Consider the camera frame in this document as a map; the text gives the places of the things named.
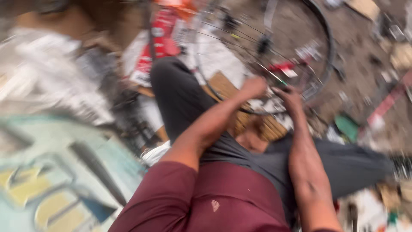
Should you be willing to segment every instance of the maroon long-sleeve shirt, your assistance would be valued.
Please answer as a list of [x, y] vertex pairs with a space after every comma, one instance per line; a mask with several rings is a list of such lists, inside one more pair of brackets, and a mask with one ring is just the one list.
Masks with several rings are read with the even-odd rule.
[[261, 174], [215, 162], [199, 173], [159, 162], [144, 176], [110, 232], [289, 232], [281, 200]]

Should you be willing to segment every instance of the logo on shirt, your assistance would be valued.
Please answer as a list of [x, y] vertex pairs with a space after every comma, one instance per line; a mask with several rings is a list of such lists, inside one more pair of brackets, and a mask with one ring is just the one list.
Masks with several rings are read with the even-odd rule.
[[220, 204], [219, 202], [212, 200], [212, 208], [213, 208], [213, 212], [216, 212], [216, 210], [218, 210]]

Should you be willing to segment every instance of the black pants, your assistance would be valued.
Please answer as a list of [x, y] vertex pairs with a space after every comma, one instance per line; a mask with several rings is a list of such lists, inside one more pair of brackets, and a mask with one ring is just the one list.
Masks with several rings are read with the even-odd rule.
[[[167, 135], [173, 143], [216, 101], [200, 87], [190, 70], [177, 58], [156, 61], [150, 74]], [[353, 144], [341, 145], [314, 139], [336, 199], [373, 185], [392, 173], [392, 163], [382, 154]], [[253, 155], [225, 132], [203, 154], [200, 165], [225, 161], [250, 168], [268, 178], [280, 194], [286, 220], [294, 221], [297, 209], [288, 172], [292, 135], [272, 142], [261, 155]]]

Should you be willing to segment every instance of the person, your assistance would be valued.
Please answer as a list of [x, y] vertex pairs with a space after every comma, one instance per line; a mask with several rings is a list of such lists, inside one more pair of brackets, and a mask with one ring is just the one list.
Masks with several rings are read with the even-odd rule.
[[176, 57], [157, 60], [151, 82], [172, 146], [153, 165], [109, 231], [342, 231], [333, 201], [392, 173], [382, 154], [313, 139], [296, 89], [274, 89], [294, 133], [270, 143], [227, 129], [267, 84], [247, 79], [217, 103]]

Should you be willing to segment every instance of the sleeve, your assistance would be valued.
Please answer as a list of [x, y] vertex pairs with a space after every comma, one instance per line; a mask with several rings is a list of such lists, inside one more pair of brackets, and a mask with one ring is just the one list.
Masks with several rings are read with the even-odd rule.
[[152, 166], [109, 232], [169, 231], [187, 220], [197, 173], [172, 161]]

